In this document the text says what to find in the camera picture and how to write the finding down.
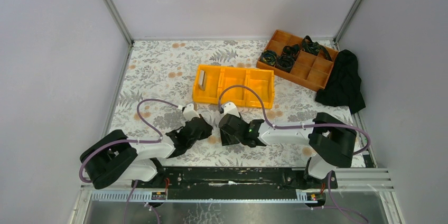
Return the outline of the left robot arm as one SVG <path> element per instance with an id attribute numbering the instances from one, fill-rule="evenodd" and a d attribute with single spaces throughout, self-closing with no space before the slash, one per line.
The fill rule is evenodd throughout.
<path id="1" fill-rule="evenodd" d="M 79 177 L 97 190 L 117 181 L 148 182 L 163 173 L 161 159 L 183 155 L 197 141 L 211 136 L 212 126 L 199 115 L 161 139 L 128 139 L 121 129 L 106 135 L 80 156 Z"/>

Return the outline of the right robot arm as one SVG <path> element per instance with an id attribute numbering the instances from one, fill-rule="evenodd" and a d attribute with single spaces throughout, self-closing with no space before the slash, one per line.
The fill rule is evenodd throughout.
<path id="1" fill-rule="evenodd" d="M 303 123 L 270 125 L 266 120 L 245 122 L 240 116 L 225 114 L 219 129 L 224 143 L 249 147 L 273 144 L 308 145 L 316 154 L 306 165 L 306 174 L 323 180 L 335 168 L 350 168 L 357 138 L 355 127 L 344 124 L 327 113 L 317 113 Z"/>

